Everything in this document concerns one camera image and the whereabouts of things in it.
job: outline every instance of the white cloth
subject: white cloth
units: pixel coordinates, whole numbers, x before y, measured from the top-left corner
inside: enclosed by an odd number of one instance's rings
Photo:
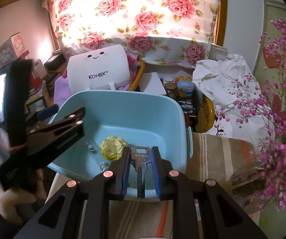
[[[229,92],[238,91],[231,82],[234,79],[244,80],[247,74],[252,72],[245,59],[240,55],[229,54],[228,60],[225,61],[198,61],[193,72],[193,83],[213,102],[215,110],[219,110],[222,106],[228,109],[228,105],[237,99],[236,95],[231,95]],[[251,98],[257,98],[260,91],[255,90],[256,85],[260,87],[258,82],[250,82],[249,88],[242,90],[249,93]],[[242,128],[239,128],[240,124],[236,122],[236,119],[241,117],[239,109],[230,110],[226,117],[230,118],[229,122],[224,119],[216,120],[206,134],[245,140],[252,143],[256,149],[260,139],[268,136],[265,125],[267,120],[262,116],[250,117],[248,123],[241,125]]]

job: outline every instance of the blue plastic basin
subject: blue plastic basin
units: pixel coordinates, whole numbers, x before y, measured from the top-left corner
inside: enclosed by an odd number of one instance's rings
[[[122,137],[130,145],[159,148],[161,157],[175,170],[185,173],[187,163],[186,128],[182,109],[174,100],[139,92],[90,90],[72,95],[53,116],[50,123],[85,107],[85,136],[49,168],[75,179],[86,181],[101,171],[89,155],[87,141],[98,145],[111,135]],[[137,173],[131,166],[127,195],[137,196]],[[156,197],[152,167],[145,174],[145,197]]]

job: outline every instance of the pink cloth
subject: pink cloth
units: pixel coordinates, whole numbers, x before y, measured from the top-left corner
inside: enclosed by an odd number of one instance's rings
[[[137,72],[137,56],[131,53],[126,53],[127,60],[129,62],[129,71],[130,71],[130,83],[126,86],[117,88],[117,90],[126,91],[132,81],[134,80]],[[68,83],[68,71],[64,70],[62,76],[60,76],[54,83],[54,104],[57,104],[59,107],[72,95]]]

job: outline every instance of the floral curtain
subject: floral curtain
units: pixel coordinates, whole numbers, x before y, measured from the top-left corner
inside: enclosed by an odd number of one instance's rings
[[[64,55],[121,44],[151,64],[207,58],[219,0],[42,0]]]

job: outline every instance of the white wall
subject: white wall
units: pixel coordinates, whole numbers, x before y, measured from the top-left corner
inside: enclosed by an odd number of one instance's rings
[[[258,55],[263,16],[263,0],[228,0],[224,47],[230,54],[242,55],[251,69]]]
[[[20,32],[33,59],[44,63],[54,50],[48,12],[41,0],[21,0],[0,9],[0,45]]]

